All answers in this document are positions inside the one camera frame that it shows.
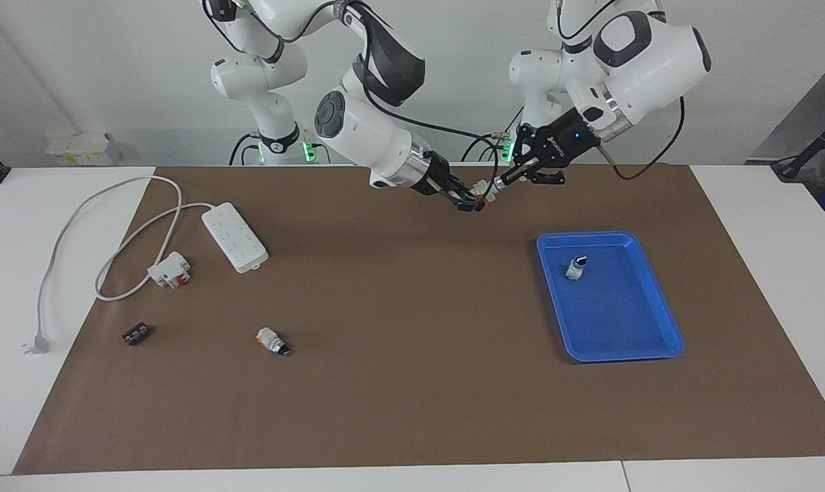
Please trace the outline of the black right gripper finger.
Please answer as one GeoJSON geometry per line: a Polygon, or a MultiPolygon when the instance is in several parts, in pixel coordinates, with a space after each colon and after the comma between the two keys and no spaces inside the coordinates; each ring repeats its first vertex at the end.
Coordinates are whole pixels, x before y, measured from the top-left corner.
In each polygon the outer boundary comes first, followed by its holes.
{"type": "Polygon", "coordinates": [[[480,212],[487,205],[487,199],[470,190],[447,190],[442,195],[450,200],[456,209],[466,213],[480,212]]]}
{"type": "Polygon", "coordinates": [[[474,189],[466,186],[466,184],[464,184],[464,182],[454,174],[448,174],[446,197],[450,200],[481,199],[480,193],[477,193],[474,189]]]}

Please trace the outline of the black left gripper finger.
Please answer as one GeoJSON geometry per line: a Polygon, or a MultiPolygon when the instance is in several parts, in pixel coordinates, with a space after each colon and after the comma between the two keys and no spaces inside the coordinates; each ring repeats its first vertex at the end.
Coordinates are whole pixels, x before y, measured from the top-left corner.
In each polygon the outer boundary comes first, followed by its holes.
{"type": "Polygon", "coordinates": [[[554,149],[552,143],[547,142],[550,136],[549,125],[520,124],[513,144],[513,164],[552,164],[554,149]]]}
{"type": "Polygon", "coordinates": [[[543,171],[544,164],[533,158],[524,163],[517,159],[510,162],[508,171],[497,177],[497,190],[503,191],[515,182],[531,182],[536,185],[562,186],[567,181],[565,168],[557,168],[555,172],[543,171]]]}

